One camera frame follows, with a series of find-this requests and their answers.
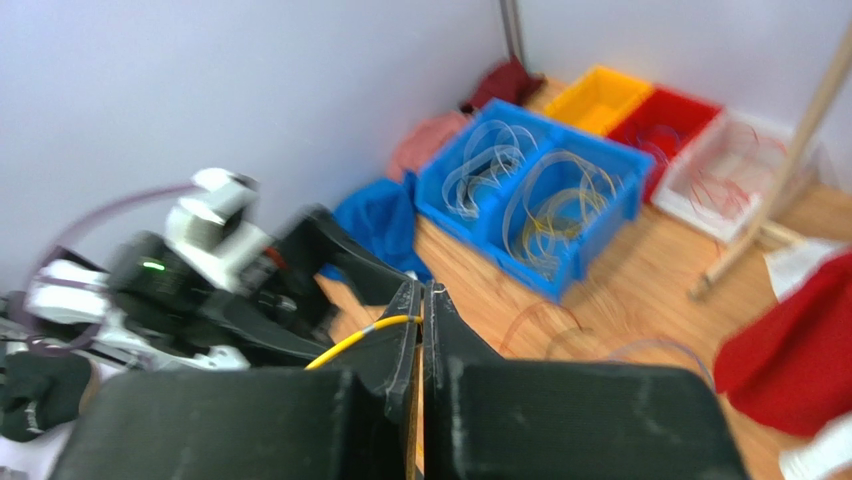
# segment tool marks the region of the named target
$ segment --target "white wall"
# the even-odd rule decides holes
[[[602,63],[794,127],[852,19],[849,0],[520,0],[532,70]],[[820,137],[822,179],[852,193],[852,85]]]
[[[221,166],[334,206],[505,56],[491,0],[0,1],[0,291],[116,196]],[[90,235],[98,261],[170,203]]]

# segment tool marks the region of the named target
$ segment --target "coiled wire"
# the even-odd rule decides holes
[[[787,148],[775,138],[759,135],[751,125],[737,122],[729,127],[726,138],[708,154],[710,160],[693,162],[687,170],[689,202],[696,214],[709,210],[725,219],[735,219],[754,201],[754,196],[769,189],[774,168],[766,156],[783,158]],[[728,171],[714,171],[720,161],[735,163]]]
[[[530,206],[535,185],[542,173],[558,163],[570,163],[580,169],[576,187],[557,191],[536,208]],[[567,246],[604,211],[615,197],[616,183],[602,168],[568,150],[554,150],[541,158],[530,170],[523,184],[509,199],[503,216],[503,246],[518,262],[552,280],[562,264],[557,247]],[[579,218],[567,216],[566,209],[576,204]],[[510,238],[512,217],[518,209],[526,214],[524,225],[514,239]]]
[[[494,144],[474,155],[496,131]],[[489,120],[477,127],[464,148],[461,166],[450,172],[441,186],[441,196],[449,212],[466,220],[479,218],[474,192],[483,187],[499,189],[500,177],[512,176],[526,163],[521,139],[529,139],[532,151],[538,143],[532,133],[519,125]]]
[[[639,126],[635,123],[631,126],[632,135],[625,132],[624,141],[627,145],[630,145],[633,148],[650,153],[654,157],[654,162],[656,163],[654,170],[661,174],[662,171],[668,167],[671,159],[666,152],[657,145],[656,142],[650,140],[649,137],[653,138],[655,137],[654,134],[657,133],[670,136],[675,142],[675,151],[678,151],[682,146],[681,134],[678,133],[674,127],[662,123],[652,125],[648,128],[639,128]]]

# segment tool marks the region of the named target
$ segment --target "wooden pole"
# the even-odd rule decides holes
[[[781,248],[804,242],[807,238],[799,232],[767,220],[761,226],[758,240],[770,248]]]
[[[805,116],[799,122],[796,134],[793,136],[793,142],[790,145],[790,150],[787,152],[787,158],[778,170],[775,183],[772,184],[772,188],[769,189],[769,192],[763,198],[763,202],[760,204],[757,214],[751,223],[749,223],[745,234],[734,242],[724,255],[704,272],[698,283],[689,290],[689,295],[693,299],[704,296],[757,239],[764,223],[769,220],[769,215],[775,202],[784,194],[785,186],[790,178],[799,171],[799,164],[802,161],[803,154],[807,150],[808,143],[820,123],[822,123],[826,112],[837,96],[837,92],[840,91],[840,88],[846,82],[850,67],[852,67],[852,22],[846,27],[846,34],[843,36],[840,47],[834,54],[834,58],[831,60],[831,64],[825,72],[819,88],[814,93],[814,97],[805,112]]]

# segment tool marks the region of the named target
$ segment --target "blue plastic bin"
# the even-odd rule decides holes
[[[450,211],[442,196],[441,187],[447,175],[461,166],[464,149],[473,132],[483,122],[499,120],[521,125],[536,138],[537,148],[529,145],[525,151],[526,162],[513,175],[500,180],[499,188],[483,189],[472,195],[479,206],[479,216],[474,220],[462,218]],[[493,139],[482,142],[483,147],[493,145]],[[504,217],[510,202],[522,195],[528,176],[540,169],[536,184],[530,190],[528,205],[532,213],[548,198],[565,188],[578,187],[583,172],[574,163],[549,164],[554,152],[568,151],[604,170],[615,182],[616,191],[597,185],[600,194],[607,197],[606,207],[594,216],[585,229],[570,242],[554,245],[553,255],[558,267],[544,275],[535,268],[512,258],[505,247]],[[420,213],[451,236],[473,246],[503,271],[548,299],[558,302],[568,287],[583,280],[589,264],[597,257],[626,221],[635,220],[641,206],[644,181],[653,165],[653,159],[633,148],[593,136],[572,127],[554,123],[519,107],[492,101],[477,119],[448,144],[421,175],[415,203]],[[579,207],[566,205],[561,217],[580,219]],[[517,205],[508,222],[509,242],[514,242],[523,229],[527,214]]]
[[[433,162],[421,172],[415,194],[415,205],[420,214],[456,239],[472,245],[482,244],[485,241],[486,222],[483,220],[492,215],[495,202],[511,191],[506,188],[507,183],[511,183],[512,177],[517,177],[524,168],[513,172],[513,175],[501,174],[498,176],[502,187],[500,189],[491,187],[477,189],[472,197],[479,207],[478,218],[464,218],[447,207],[447,202],[442,194],[442,187],[447,176],[461,167],[465,158],[465,149],[468,148],[472,135],[475,132],[479,132],[478,135],[485,132],[487,128],[480,129],[480,127],[492,121],[519,126],[530,132],[535,143],[525,136],[518,138],[519,149],[526,157],[524,166],[533,163],[543,152],[552,148],[553,139],[557,138],[562,130],[558,124],[545,117],[532,114],[523,108],[506,102],[493,100],[480,111],[464,130],[445,145],[435,155]],[[473,148],[468,152],[468,156],[475,157],[493,146],[498,135],[498,131],[489,131],[487,135],[482,136],[481,141],[474,142],[475,145],[471,144]]]
[[[508,207],[514,206],[509,205],[513,195],[501,197],[501,201],[495,205],[495,211],[500,214],[490,217],[486,243],[481,247],[486,256],[503,271],[555,302],[559,301],[572,283],[586,277],[589,264],[606,248],[622,225],[626,221],[636,219],[642,204],[644,181],[653,165],[651,157],[638,150],[569,129],[562,132],[560,138],[553,144],[553,149],[540,157],[538,162],[542,162],[542,158],[546,158],[548,154],[560,150],[569,151],[603,169],[615,182],[616,191],[615,195],[612,195],[609,187],[597,185],[598,192],[607,197],[608,203],[576,238],[567,244],[556,243],[553,254],[559,259],[559,266],[553,275],[550,278],[546,277],[529,265],[512,258],[506,251],[503,236],[504,215]],[[533,169],[538,168],[542,167],[529,166],[523,172],[524,178]],[[582,178],[581,169],[573,163],[558,162],[543,167],[541,175],[530,190],[528,204],[532,213],[535,214],[538,207],[558,191],[579,186]],[[521,187],[522,180],[520,179],[517,185],[514,185],[515,188]],[[576,204],[566,207],[559,213],[581,220],[581,212]],[[527,214],[520,205],[513,208],[508,228],[510,242],[513,242],[520,234],[526,219]]]

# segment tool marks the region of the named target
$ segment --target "blue cloth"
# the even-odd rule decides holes
[[[387,178],[378,180],[344,200],[334,210],[334,219],[373,255],[403,273],[413,271],[419,281],[426,282],[432,279],[432,273],[414,252],[416,184],[413,172],[405,174],[402,185]],[[331,265],[321,273],[342,280]]]

